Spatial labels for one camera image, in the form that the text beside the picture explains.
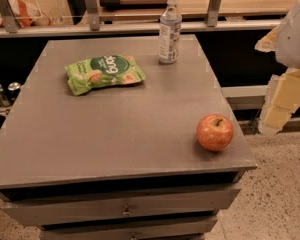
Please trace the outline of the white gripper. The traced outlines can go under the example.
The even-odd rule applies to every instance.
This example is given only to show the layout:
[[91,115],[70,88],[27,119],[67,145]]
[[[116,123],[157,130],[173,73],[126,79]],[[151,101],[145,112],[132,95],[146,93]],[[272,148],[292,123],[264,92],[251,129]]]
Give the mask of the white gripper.
[[273,135],[283,129],[300,107],[300,0],[278,28],[257,41],[255,49],[265,53],[275,51],[279,63],[294,67],[281,76],[272,75],[267,85],[258,130],[261,134]]

